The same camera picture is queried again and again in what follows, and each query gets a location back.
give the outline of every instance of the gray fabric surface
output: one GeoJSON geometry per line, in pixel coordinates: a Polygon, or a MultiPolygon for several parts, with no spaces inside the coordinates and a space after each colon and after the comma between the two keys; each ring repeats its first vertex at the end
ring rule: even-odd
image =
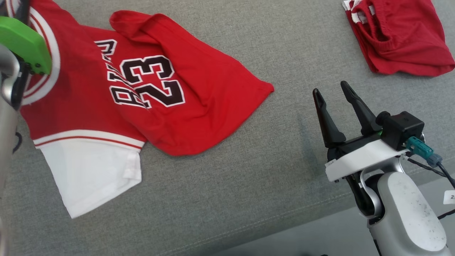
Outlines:
{"type": "MultiPolygon", "coordinates": [[[[27,138],[8,173],[1,216],[12,255],[208,255],[354,206],[346,183],[329,183],[311,91],[318,87],[348,138],[360,134],[339,82],[373,112],[409,111],[454,170],[455,72],[436,78],[371,73],[340,0],[59,0],[84,25],[109,28],[120,9],[164,13],[235,57],[276,89],[231,137],[197,156],[171,157],[150,144],[143,182],[71,220],[42,154],[27,138]]],[[[452,0],[435,7],[455,52],[452,0]]],[[[415,166],[418,183],[438,178],[415,166]]]]}

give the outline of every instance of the teal connector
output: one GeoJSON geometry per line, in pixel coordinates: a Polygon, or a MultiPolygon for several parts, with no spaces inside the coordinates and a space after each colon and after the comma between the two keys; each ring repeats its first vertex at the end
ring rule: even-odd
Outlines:
{"type": "Polygon", "coordinates": [[[434,154],[434,150],[432,148],[427,146],[427,144],[423,143],[415,136],[412,136],[408,139],[406,148],[409,149],[409,151],[412,153],[421,156],[425,160],[428,160],[430,156],[434,154]]]}

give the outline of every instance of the cable connector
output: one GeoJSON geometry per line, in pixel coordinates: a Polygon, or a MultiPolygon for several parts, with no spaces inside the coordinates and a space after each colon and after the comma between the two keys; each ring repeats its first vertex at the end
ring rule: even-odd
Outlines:
{"type": "Polygon", "coordinates": [[[422,157],[427,161],[428,165],[431,167],[436,167],[438,163],[442,162],[442,157],[438,154],[435,154],[434,150],[430,148],[427,144],[416,138],[415,136],[410,137],[406,142],[406,148],[422,157]]]}

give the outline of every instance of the white label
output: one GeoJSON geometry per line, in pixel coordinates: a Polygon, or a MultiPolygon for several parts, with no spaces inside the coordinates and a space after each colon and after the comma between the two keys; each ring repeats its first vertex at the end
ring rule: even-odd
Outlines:
{"type": "Polygon", "coordinates": [[[445,205],[455,204],[455,190],[448,190],[444,193],[444,204],[445,205]]]}
{"type": "Polygon", "coordinates": [[[337,160],[337,159],[333,159],[332,161],[330,161],[330,162],[327,162],[327,163],[325,164],[325,168],[327,168],[329,165],[331,165],[331,164],[335,163],[335,162],[336,162],[336,160],[337,160]]]}

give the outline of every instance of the stitched seam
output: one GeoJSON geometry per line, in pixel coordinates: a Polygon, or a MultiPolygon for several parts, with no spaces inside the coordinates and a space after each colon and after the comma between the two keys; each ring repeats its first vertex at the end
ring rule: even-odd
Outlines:
{"type": "MultiPolygon", "coordinates": [[[[455,158],[455,156],[446,159],[446,162],[447,162],[448,160],[453,159],[453,158],[455,158]]],[[[412,175],[421,173],[421,172],[423,172],[423,171],[427,171],[427,170],[425,170],[425,169],[423,169],[423,168],[417,168],[417,169],[415,169],[415,170],[412,170],[412,171],[407,172],[406,174],[409,175],[409,176],[412,176],[412,175]]],[[[208,244],[208,243],[210,243],[210,242],[217,241],[217,240],[220,240],[220,239],[222,239],[222,238],[229,237],[229,236],[232,236],[232,235],[234,235],[234,234],[238,234],[238,233],[240,233],[240,232],[244,232],[244,231],[247,231],[247,230],[249,230],[249,229],[252,229],[252,228],[255,228],[255,227],[264,225],[264,224],[266,224],[266,223],[268,223],[268,222],[273,221],[272,219],[274,219],[274,218],[276,218],[274,221],[280,220],[280,219],[285,218],[285,217],[287,217],[287,216],[290,216],[290,215],[292,215],[292,214],[298,213],[298,212],[300,212],[300,211],[302,211],[302,210],[304,210],[304,209],[306,209],[306,208],[311,208],[311,207],[315,207],[315,206],[321,206],[321,205],[326,205],[326,204],[329,204],[329,203],[333,203],[333,202],[335,202],[335,201],[338,201],[338,200],[341,200],[341,199],[345,198],[345,197],[346,197],[347,195],[349,195],[349,194],[351,194],[351,192],[344,193],[344,194],[341,194],[341,195],[337,195],[337,196],[335,196],[335,197],[332,197],[332,198],[329,198],[329,199],[326,199],[326,200],[322,200],[322,201],[317,202],[317,203],[314,203],[314,204],[310,204],[310,205],[305,205],[305,206],[302,206],[302,207],[298,207],[298,208],[296,208],[296,209],[294,209],[294,210],[286,211],[286,212],[283,212],[283,213],[274,215],[274,216],[272,216],[272,217],[268,217],[268,218],[266,218],[266,219],[262,219],[262,220],[253,222],[253,223],[251,223],[251,224],[248,224],[248,225],[245,225],[245,226],[242,226],[242,227],[239,227],[239,228],[236,228],[236,229],[233,229],[233,230],[230,230],[230,231],[221,233],[221,234],[216,235],[216,236],[211,236],[211,237],[209,237],[209,238],[206,238],[206,239],[203,239],[203,240],[199,240],[199,241],[196,241],[196,242],[194,242],[194,243],[187,244],[187,245],[185,245],[185,246],[181,246],[181,247],[175,248],[175,249],[173,249],[173,250],[164,251],[164,252],[162,252],[162,253],[160,253],[160,254],[157,254],[156,256],[161,256],[161,255],[165,255],[165,254],[168,254],[168,255],[175,255],[175,254],[177,254],[177,253],[180,253],[180,252],[183,252],[183,251],[187,251],[187,250],[190,250],[190,249],[192,249],[192,248],[199,247],[199,246],[202,246],[202,245],[204,245],[204,244],[208,244]]]]}

